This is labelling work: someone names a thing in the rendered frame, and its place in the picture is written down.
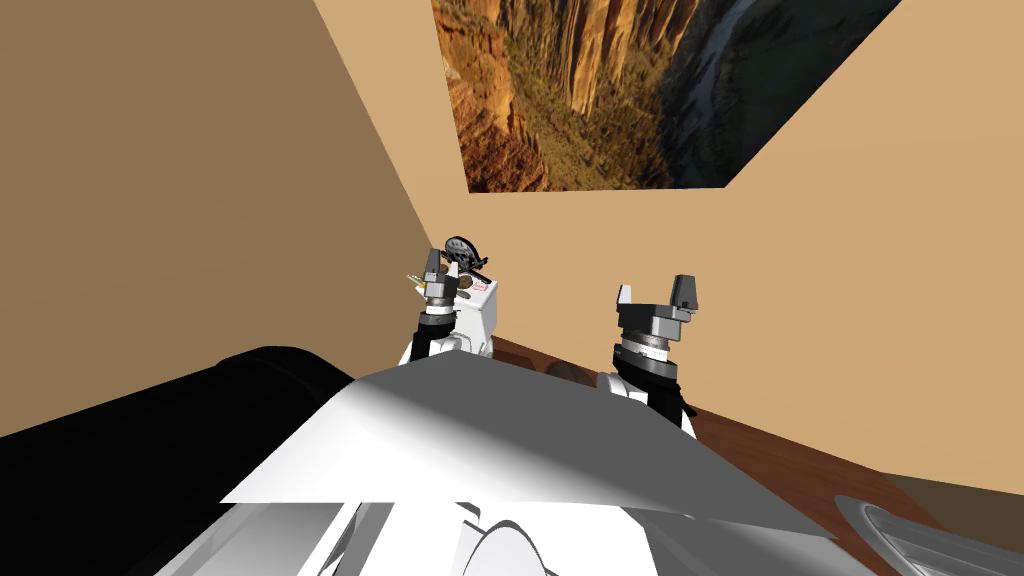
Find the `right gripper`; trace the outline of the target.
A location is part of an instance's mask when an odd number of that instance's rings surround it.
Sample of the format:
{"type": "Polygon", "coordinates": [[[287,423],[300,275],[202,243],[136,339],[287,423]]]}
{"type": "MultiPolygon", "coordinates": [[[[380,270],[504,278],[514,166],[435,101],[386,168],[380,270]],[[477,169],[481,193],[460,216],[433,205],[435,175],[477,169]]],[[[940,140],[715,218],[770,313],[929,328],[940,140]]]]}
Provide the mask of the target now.
{"type": "Polygon", "coordinates": [[[694,311],[698,310],[695,277],[676,275],[669,301],[671,305],[632,303],[632,287],[621,284],[616,313],[622,335],[635,341],[680,341],[682,325],[689,323],[694,311]]]}

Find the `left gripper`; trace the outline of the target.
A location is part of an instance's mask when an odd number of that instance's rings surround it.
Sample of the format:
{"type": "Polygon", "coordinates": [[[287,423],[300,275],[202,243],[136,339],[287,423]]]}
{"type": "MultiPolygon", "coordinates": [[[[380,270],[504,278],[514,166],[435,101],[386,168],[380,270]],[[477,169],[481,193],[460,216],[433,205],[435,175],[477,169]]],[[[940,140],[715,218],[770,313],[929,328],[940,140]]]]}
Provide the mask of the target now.
{"type": "Polygon", "coordinates": [[[427,306],[453,306],[459,288],[458,261],[449,263],[443,274],[443,257],[438,249],[431,249],[423,274],[423,296],[427,306]]]}

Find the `black round object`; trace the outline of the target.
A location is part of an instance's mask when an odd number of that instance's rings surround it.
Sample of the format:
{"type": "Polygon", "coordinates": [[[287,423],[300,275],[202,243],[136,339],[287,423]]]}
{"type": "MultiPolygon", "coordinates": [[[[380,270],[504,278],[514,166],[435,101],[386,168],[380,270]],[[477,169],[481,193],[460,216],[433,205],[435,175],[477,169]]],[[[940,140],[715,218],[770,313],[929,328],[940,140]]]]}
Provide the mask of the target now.
{"type": "Polygon", "coordinates": [[[488,259],[481,257],[474,245],[461,236],[446,240],[443,254],[450,262],[456,262],[461,271],[480,270],[488,259]]]}

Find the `white box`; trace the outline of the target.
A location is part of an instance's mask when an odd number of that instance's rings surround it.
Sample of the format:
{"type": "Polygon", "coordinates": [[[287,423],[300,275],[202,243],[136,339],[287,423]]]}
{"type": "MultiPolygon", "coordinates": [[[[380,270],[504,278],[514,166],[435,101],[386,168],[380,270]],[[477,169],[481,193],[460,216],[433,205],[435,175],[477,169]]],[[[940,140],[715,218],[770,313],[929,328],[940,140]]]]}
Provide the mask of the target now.
{"type": "Polygon", "coordinates": [[[459,287],[454,303],[456,323],[453,336],[458,337],[461,348],[486,358],[493,358],[493,332],[497,325],[498,282],[484,282],[471,274],[459,276],[459,287]]]}

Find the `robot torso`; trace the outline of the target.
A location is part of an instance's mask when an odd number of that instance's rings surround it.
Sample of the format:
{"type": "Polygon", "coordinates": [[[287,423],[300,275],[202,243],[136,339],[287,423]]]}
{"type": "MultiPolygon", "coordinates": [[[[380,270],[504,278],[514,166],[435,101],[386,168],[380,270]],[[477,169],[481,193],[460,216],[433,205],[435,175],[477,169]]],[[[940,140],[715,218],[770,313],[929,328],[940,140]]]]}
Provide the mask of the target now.
{"type": "Polygon", "coordinates": [[[618,396],[465,352],[344,387],[146,576],[874,576],[618,396]]]}

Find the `brown wooden table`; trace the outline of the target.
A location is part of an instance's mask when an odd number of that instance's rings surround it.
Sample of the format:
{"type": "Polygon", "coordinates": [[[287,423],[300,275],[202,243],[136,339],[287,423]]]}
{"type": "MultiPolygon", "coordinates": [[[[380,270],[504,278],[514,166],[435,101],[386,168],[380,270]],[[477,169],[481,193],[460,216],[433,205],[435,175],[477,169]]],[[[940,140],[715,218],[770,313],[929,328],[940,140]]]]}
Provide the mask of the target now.
{"type": "Polygon", "coordinates": [[[850,526],[837,495],[866,501],[936,529],[943,526],[884,474],[713,412],[698,410],[696,438],[835,536],[878,576],[900,576],[850,526]]]}

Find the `grey basin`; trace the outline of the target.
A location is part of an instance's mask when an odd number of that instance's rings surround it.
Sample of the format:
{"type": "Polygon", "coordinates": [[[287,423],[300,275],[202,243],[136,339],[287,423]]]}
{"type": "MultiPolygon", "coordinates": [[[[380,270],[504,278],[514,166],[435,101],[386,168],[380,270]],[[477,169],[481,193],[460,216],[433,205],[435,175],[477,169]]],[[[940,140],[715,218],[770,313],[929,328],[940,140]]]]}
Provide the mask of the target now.
{"type": "Polygon", "coordinates": [[[856,533],[902,576],[1024,576],[1024,556],[919,524],[844,495],[856,533]]]}

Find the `canyon picture on wall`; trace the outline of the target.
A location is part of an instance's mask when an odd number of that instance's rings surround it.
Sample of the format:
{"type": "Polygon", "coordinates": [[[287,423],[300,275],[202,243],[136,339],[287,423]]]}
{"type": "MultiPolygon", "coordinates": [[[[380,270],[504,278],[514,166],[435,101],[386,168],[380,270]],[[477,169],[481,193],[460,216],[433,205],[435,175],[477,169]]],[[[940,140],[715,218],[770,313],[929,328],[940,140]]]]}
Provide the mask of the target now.
{"type": "Polygon", "coordinates": [[[431,0],[472,194],[722,188],[900,0],[431,0]]]}

